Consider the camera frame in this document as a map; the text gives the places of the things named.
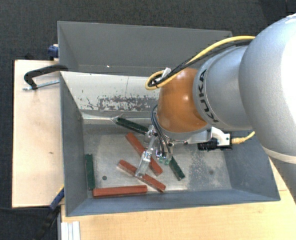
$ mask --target gray bin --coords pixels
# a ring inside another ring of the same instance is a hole
[[[80,22],[59,22],[58,34],[60,64],[70,71],[127,76],[172,68],[231,36],[228,31]],[[85,154],[93,154],[98,188],[143,184],[117,168],[120,159],[137,166],[140,158],[124,137],[130,130],[83,118],[75,89],[68,87],[63,75],[60,97],[67,216],[280,200],[268,156],[255,137],[227,151],[177,145],[174,156],[186,178],[177,181],[163,165],[164,173],[157,177],[167,186],[163,194],[149,187],[146,195],[94,199],[87,189]],[[143,136],[137,137],[143,142]]]

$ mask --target wooden table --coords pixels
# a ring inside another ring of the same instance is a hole
[[[59,85],[22,91],[23,75],[55,61],[17,60],[14,72],[12,207],[49,205],[63,184]],[[57,74],[40,76],[37,83]],[[66,217],[82,240],[296,240],[296,205],[275,170],[281,201]]]

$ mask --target metal clamp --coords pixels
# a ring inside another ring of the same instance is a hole
[[[23,79],[27,82],[27,84],[30,85],[30,87],[25,87],[25,88],[23,88],[23,90],[24,91],[36,90],[36,89],[38,89],[40,87],[49,86],[49,85],[52,85],[52,84],[54,85],[54,84],[59,83],[59,80],[56,80],[56,81],[36,84],[32,80],[33,77],[35,78],[35,77],[42,76],[42,75],[49,74],[49,73],[53,73],[53,72],[56,72],[56,71],[68,71],[68,68],[66,66],[64,66],[64,65],[56,64],[56,65],[46,66],[46,67],[43,67],[43,68],[39,68],[39,69],[27,72],[24,75]]]
[[[141,178],[146,174],[149,163],[151,161],[151,154],[156,148],[156,140],[157,140],[157,137],[152,136],[147,150],[142,153],[138,169],[135,173],[136,177]]]

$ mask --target black clamp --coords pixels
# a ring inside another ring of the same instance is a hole
[[[42,75],[49,74],[49,73],[53,73],[56,71],[68,71],[68,68],[66,66],[60,65],[60,64],[46,66],[43,68],[39,68],[39,69],[27,72],[24,75],[23,79],[27,82],[27,84],[29,84],[31,86],[31,88],[33,90],[36,90],[36,89],[38,89],[38,85],[32,80],[33,77],[35,78],[35,77],[42,76]]]
[[[231,150],[232,143],[230,141],[229,145],[219,145],[218,140],[216,138],[211,138],[208,142],[198,143],[198,150],[200,151],[210,151],[210,150]]]

